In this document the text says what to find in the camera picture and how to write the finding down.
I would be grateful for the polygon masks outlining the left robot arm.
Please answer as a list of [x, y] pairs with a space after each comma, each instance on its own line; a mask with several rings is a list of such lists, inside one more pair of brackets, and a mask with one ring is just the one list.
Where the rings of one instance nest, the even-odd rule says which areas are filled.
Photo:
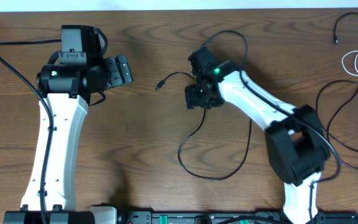
[[131, 70], [125, 55], [106, 56], [108, 40], [99, 28], [64, 25], [60, 42], [31, 87], [40, 106], [34, 165], [20, 210], [6, 212], [4, 222], [117, 223], [111, 205], [76, 210], [76, 158], [91, 95], [131, 83]]

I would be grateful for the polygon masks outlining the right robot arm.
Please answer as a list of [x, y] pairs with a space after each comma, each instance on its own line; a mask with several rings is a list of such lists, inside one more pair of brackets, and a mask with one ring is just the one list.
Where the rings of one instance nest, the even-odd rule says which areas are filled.
[[259, 87], [231, 61], [219, 62], [207, 47], [188, 61], [196, 84], [185, 88], [186, 107], [211, 109], [231, 103], [265, 133], [268, 159], [284, 183], [283, 212], [291, 223], [311, 223], [318, 213], [316, 184], [330, 148], [316, 111], [297, 108]]

